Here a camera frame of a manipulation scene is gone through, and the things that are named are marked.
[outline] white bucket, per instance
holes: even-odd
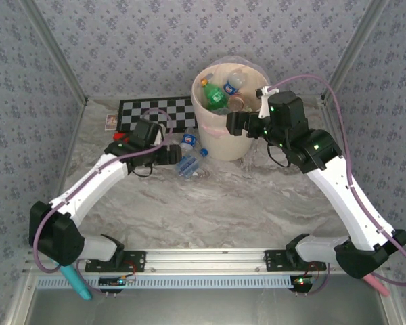
[[[191,87],[191,101],[198,124],[198,133],[203,148],[209,151],[209,156],[214,159],[231,161],[243,157],[249,151],[252,141],[246,137],[247,132],[242,131],[242,135],[235,137],[230,135],[225,123],[226,116],[219,116],[211,113],[204,107],[207,106],[207,99],[204,96],[200,80],[210,73],[213,77],[209,80],[219,87],[226,81],[227,75],[236,68],[242,67],[246,73],[247,83],[240,89],[240,92],[249,99],[252,99],[252,107],[255,110],[260,108],[260,100],[256,99],[256,89],[267,84],[266,78],[255,69],[237,63],[222,63],[209,66],[203,70],[195,79]]]

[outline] pink cable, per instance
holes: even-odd
[[[171,117],[164,111],[159,110],[157,108],[150,108],[147,112],[145,112],[145,114],[143,114],[143,116],[149,114],[150,112],[158,112],[158,113],[162,113],[167,117],[167,123],[171,120]],[[140,152],[134,152],[132,154],[124,154],[122,156],[113,158],[112,160],[109,160],[107,162],[105,162],[103,165],[101,165],[99,167],[99,171],[102,171],[103,169],[105,169],[107,166],[111,165],[112,163],[118,161],[118,160],[122,160],[122,159],[126,159],[126,158],[134,158],[134,157],[138,157],[138,156],[142,156],[144,154],[150,154],[154,151],[157,151],[158,149],[160,149],[161,147],[163,147],[164,145],[168,144],[168,142],[170,141],[171,136],[173,135],[173,128],[171,127],[168,130],[168,136],[165,137],[165,140],[162,141],[160,144],[158,144],[157,146],[147,149],[147,150],[143,150]],[[98,174],[97,171],[94,171],[92,174],[90,174],[90,176],[88,176],[88,178],[86,178],[81,184],[80,186],[78,186],[72,193],[70,193],[66,198],[65,198],[65,202],[68,202],[70,199],[72,199],[74,196],[76,196],[96,175]],[[39,252],[38,252],[38,245],[39,245],[39,238],[41,237],[41,232],[42,229],[44,228],[45,224],[48,222],[48,220],[51,218],[51,216],[58,210],[60,209],[62,206],[65,205],[65,202],[61,202],[59,203],[57,206],[53,207],[52,210],[50,210],[50,212],[47,213],[47,215],[42,219],[42,221],[40,222],[37,230],[36,230],[36,234],[35,234],[35,239],[33,240],[33,257],[35,258],[35,264],[37,265],[37,267],[45,272],[45,273],[54,273],[56,271],[59,270],[60,265],[55,267],[54,269],[47,269],[45,266],[42,265],[41,260],[39,259]]]
[[[363,202],[358,196],[358,193],[356,189],[353,187],[353,182],[352,182],[352,163],[351,163],[351,153],[349,151],[349,147],[347,144],[347,135],[346,131],[344,129],[344,123],[343,123],[343,117],[341,114],[341,109],[340,109],[340,104],[338,103],[336,94],[334,90],[331,88],[330,84],[323,78],[319,76],[315,76],[314,74],[301,74],[298,76],[290,77],[287,78],[283,81],[280,81],[279,83],[276,83],[274,86],[271,86],[268,88],[268,91],[271,91],[272,89],[278,88],[281,85],[284,85],[285,83],[288,83],[290,81],[296,80],[296,79],[304,79],[304,78],[310,78],[310,79],[315,79],[323,83],[327,89],[330,91],[332,98],[334,99],[334,104],[337,109],[337,115],[338,115],[338,121],[340,122],[340,128],[342,132],[342,138],[343,138],[343,144],[344,144],[344,153],[346,154],[346,173],[347,173],[347,182],[350,186],[351,192],[355,200],[357,201],[358,205],[361,207],[361,209],[364,211],[365,215],[367,215],[368,219],[374,224],[374,226],[378,229],[379,232],[382,232],[383,235],[388,239],[399,251],[400,253],[406,258],[406,250],[390,235],[388,234],[383,227],[380,226],[380,224],[374,219],[373,215],[367,210]],[[380,274],[377,274],[375,272],[371,273],[375,277],[390,283],[394,284],[396,286],[406,286],[406,282],[399,282],[399,281],[394,281],[388,278],[385,278],[384,276],[381,276]]]

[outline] green bottle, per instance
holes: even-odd
[[[218,108],[227,107],[227,98],[220,87],[209,83],[208,79],[201,80],[204,95],[208,99],[208,110],[217,110]]]

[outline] bottle cap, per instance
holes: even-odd
[[[208,155],[208,150],[206,150],[205,148],[203,148],[203,149],[201,149],[201,151],[200,151],[200,154],[203,156],[203,157],[206,157],[207,155]]]

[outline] wall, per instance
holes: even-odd
[[[86,95],[188,94],[227,54],[330,78],[368,0],[38,0]],[[321,93],[312,81],[292,89]]]
[[[52,197],[79,110],[19,3],[0,1],[0,323],[30,206]]]
[[[338,96],[357,181],[391,224],[406,229],[406,0],[384,10]],[[400,254],[393,262],[406,281],[406,262]]]

